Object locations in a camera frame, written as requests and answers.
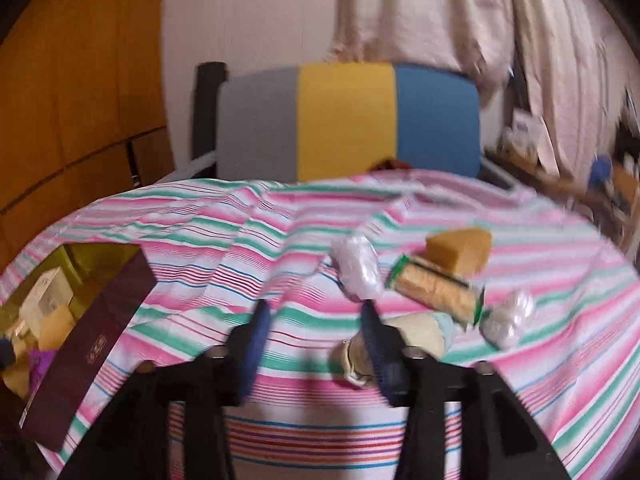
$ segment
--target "striped tablecloth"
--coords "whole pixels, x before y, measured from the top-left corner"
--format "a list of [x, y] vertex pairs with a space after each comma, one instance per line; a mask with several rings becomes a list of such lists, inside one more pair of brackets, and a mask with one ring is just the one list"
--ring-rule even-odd
[[[118, 386], [143, 359], [189, 360], [248, 319], [274, 311], [249, 402], [227, 411], [244, 478], [391, 479], [406, 411], [341, 377], [335, 349], [358, 330], [360, 305], [340, 292], [328, 249], [357, 230], [386, 272], [426, 235], [492, 231], [479, 282], [486, 302], [531, 292], [537, 308], [517, 349], [456, 333], [446, 361], [488, 359], [535, 416], [572, 478], [603, 478], [640, 420], [640, 286], [635, 270], [585, 221], [531, 190], [503, 192], [450, 174], [380, 173], [285, 186], [188, 180], [99, 200], [40, 234], [0, 280], [4, 301], [62, 242], [139, 243], [158, 278], [89, 389], [59, 454], [62, 468]], [[423, 307], [386, 292], [387, 317]], [[180, 405], [172, 411], [172, 473], [182, 476]], [[460, 411], [447, 407], [446, 479], [458, 476]]]

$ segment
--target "sponge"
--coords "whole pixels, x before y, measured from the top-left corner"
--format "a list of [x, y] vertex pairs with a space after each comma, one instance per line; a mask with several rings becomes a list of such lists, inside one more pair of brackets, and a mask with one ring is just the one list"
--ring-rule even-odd
[[484, 269], [491, 252], [492, 236], [485, 229], [447, 231], [427, 238], [420, 255], [455, 276], [471, 276]]

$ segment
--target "desk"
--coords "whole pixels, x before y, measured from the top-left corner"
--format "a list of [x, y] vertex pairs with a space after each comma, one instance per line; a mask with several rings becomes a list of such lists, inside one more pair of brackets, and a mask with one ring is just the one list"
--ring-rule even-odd
[[[158, 278], [78, 409], [62, 468], [127, 374], [144, 359], [190, 360], [245, 322], [257, 298], [274, 311], [249, 402], [227, 410], [238, 478], [391, 479], [406, 412], [377, 390], [356, 390], [336, 349], [358, 330], [360, 305], [338, 288], [331, 243], [367, 235], [383, 273], [446, 229], [483, 226], [494, 246], [486, 302], [518, 288], [537, 309], [521, 344], [496, 351], [476, 330], [456, 332], [446, 361], [488, 359], [553, 441], [572, 478], [599, 480], [640, 421], [640, 284], [589, 223], [532, 190], [503, 191], [429, 171], [381, 172], [286, 186], [187, 180], [88, 206], [40, 234], [0, 278], [0, 301], [62, 242], [136, 242]], [[386, 292], [385, 317], [423, 309]], [[172, 412], [172, 473], [180, 478], [180, 406]], [[460, 411], [447, 407], [447, 480], [458, 476]]]

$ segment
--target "blue object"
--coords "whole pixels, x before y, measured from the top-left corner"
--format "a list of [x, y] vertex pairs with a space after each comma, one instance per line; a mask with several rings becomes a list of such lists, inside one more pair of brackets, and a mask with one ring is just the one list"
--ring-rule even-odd
[[589, 188], [600, 187], [601, 184], [611, 180], [613, 164], [609, 155], [598, 155], [591, 165], [589, 175]]
[[394, 65], [398, 90], [398, 159], [414, 168], [475, 178], [480, 170], [476, 86], [462, 76]]

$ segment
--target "plastic wrapped item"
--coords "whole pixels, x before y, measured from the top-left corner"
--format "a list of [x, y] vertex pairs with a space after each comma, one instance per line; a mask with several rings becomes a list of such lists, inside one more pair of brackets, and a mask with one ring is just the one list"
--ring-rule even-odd
[[[407, 346], [420, 347], [436, 359], [441, 359], [453, 343], [453, 320], [443, 312], [407, 314], [387, 319], [384, 323], [396, 327]], [[374, 385], [373, 366], [362, 332], [343, 343], [341, 362], [344, 378], [351, 384], [361, 388]]]
[[503, 304], [494, 307], [480, 323], [480, 332], [491, 344], [501, 350], [514, 348], [526, 331], [527, 320], [533, 314], [536, 303], [533, 297], [519, 290], [511, 294]]
[[345, 292], [360, 301], [376, 300], [385, 291], [378, 255], [371, 242], [352, 234], [331, 247], [331, 258]]
[[448, 275], [420, 256], [403, 256], [391, 270], [393, 290], [425, 306], [445, 312], [462, 326], [480, 319], [482, 290], [461, 278]]

